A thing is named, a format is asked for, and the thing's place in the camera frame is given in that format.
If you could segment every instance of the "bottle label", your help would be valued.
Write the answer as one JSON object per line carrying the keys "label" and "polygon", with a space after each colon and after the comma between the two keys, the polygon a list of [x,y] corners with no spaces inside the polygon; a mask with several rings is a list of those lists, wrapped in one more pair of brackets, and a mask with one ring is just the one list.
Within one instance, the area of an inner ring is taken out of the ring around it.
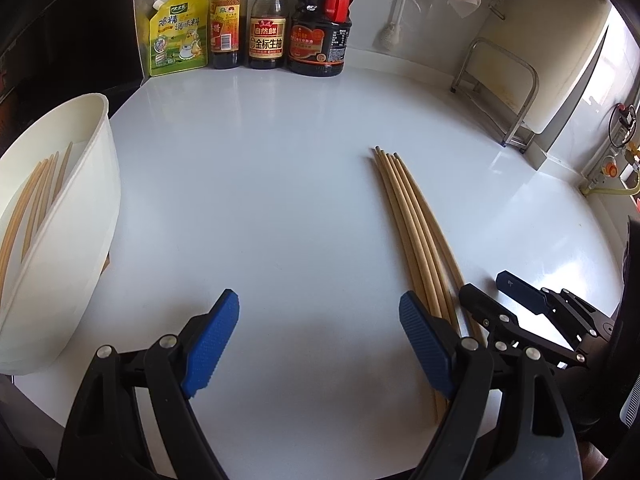
{"label": "bottle label", "polygon": [[249,56],[278,59],[284,54],[286,18],[251,18]]}
{"label": "bottle label", "polygon": [[240,45],[240,0],[212,0],[210,17],[212,52],[234,52]]}
{"label": "bottle label", "polygon": [[303,25],[291,27],[289,57],[300,63],[314,65],[340,65],[349,38],[348,28],[311,30]]}

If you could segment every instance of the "soy sauce bottle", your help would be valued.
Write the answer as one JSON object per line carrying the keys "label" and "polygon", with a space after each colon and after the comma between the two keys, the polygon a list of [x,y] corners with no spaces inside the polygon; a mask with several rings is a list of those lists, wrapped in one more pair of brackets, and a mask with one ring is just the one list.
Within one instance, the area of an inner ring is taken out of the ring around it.
{"label": "soy sauce bottle", "polygon": [[244,61],[248,0],[211,0],[209,63],[233,68]]}
{"label": "soy sauce bottle", "polygon": [[259,70],[284,65],[287,0],[255,0],[249,27],[249,67]]}

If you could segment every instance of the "yellow hose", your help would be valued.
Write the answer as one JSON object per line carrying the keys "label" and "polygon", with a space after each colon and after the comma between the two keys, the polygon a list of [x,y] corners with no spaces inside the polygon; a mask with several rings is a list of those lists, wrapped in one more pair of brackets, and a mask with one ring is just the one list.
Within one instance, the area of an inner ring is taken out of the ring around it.
{"label": "yellow hose", "polygon": [[593,189],[585,189],[582,194],[587,196],[591,193],[600,193],[604,195],[622,195],[622,196],[632,196],[637,193],[640,193],[640,171],[636,173],[638,175],[638,184],[633,189],[611,189],[609,187],[594,187]]}

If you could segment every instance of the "white brush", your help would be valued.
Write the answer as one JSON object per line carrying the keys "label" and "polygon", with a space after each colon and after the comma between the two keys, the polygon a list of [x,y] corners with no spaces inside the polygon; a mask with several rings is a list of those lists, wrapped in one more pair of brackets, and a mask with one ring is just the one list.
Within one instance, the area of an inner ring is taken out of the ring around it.
{"label": "white brush", "polygon": [[400,9],[398,16],[394,19],[395,12],[391,15],[391,21],[386,24],[385,28],[380,31],[379,39],[380,46],[387,50],[393,50],[398,43],[400,43],[400,22],[402,20],[402,13],[404,12],[404,4],[406,0],[400,0]]}

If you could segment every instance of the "green and yellow packet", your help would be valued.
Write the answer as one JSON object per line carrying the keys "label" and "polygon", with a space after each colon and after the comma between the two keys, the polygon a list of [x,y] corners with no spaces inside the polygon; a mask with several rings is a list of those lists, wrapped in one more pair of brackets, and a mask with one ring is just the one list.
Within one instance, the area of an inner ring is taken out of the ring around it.
{"label": "green and yellow packet", "polygon": [[207,64],[209,0],[168,0],[149,23],[150,74],[164,75]]}

